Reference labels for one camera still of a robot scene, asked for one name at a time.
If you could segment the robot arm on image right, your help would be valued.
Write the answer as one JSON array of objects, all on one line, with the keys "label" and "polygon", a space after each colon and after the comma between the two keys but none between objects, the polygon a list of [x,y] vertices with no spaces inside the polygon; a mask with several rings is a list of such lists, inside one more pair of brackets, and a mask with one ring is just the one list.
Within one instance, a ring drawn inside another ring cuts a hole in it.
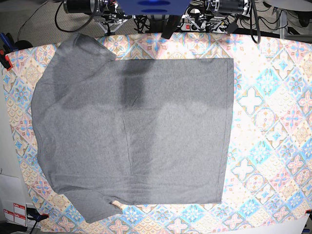
[{"label": "robot arm on image right", "polygon": [[251,11],[249,0],[193,0],[187,8],[187,16],[195,30],[231,34],[238,29],[238,19]]}]

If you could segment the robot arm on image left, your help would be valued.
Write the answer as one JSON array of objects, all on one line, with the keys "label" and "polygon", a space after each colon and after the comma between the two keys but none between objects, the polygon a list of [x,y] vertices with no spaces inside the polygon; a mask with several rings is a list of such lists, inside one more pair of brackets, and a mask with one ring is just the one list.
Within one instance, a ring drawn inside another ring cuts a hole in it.
[{"label": "robot arm on image left", "polygon": [[106,36],[114,35],[126,21],[127,15],[116,0],[64,0],[63,9],[67,14],[86,14],[104,31]]}]

